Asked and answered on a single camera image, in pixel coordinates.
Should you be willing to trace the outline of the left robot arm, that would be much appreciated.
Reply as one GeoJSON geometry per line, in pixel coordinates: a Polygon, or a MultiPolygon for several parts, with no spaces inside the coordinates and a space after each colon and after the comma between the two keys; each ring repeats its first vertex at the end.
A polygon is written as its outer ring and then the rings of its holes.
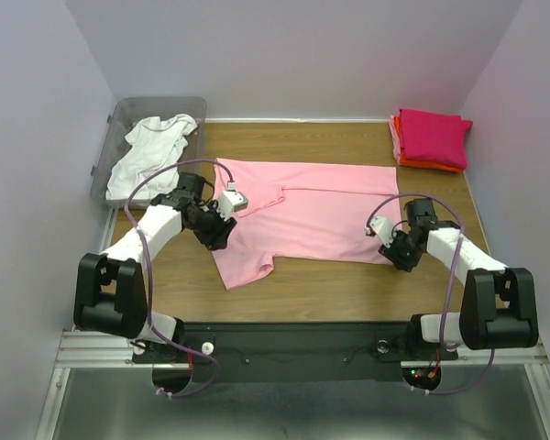
{"type": "Polygon", "coordinates": [[[210,355],[185,346],[184,323],[152,309],[152,261],[173,238],[193,231],[210,251],[222,250],[237,224],[236,212],[248,205],[234,179],[212,199],[203,198],[209,181],[184,172],[170,191],[152,198],[139,220],[100,254],[85,254],[78,266],[73,322],[81,330],[99,331],[132,341],[154,343],[164,360],[184,353],[210,355]]]}

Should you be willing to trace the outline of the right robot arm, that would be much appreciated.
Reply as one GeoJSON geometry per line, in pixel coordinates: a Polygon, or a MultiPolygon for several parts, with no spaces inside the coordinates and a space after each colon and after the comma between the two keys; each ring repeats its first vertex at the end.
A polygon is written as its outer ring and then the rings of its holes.
{"type": "Polygon", "coordinates": [[[535,347],[540,339],[533,274],[491,257],[466,235],[458,214],[438,217],[438,199],[407,194],[406,230],[381,215],[376,207],[365,232],[377,237],[379,253],[395,269],[412,271],[424,255],[449,270],[445,299],[439,314],[412,317],[403,336],[406,352],[423,358],[436,346],[454,351],[535,347]]]}

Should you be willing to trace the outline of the light pink t-shirt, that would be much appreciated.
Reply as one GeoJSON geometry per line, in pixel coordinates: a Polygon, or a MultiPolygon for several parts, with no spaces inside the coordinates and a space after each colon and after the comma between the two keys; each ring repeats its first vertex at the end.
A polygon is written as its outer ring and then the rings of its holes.
{"type": "Polygon", "coordinates": [[[220,159],[214,186],[230,178],[248,199],[214,262],[228,290],[268,276],[276,257],[385,264],[381,242],[365,234],[374,208],[401,221],[393,167],[220,159]]]}

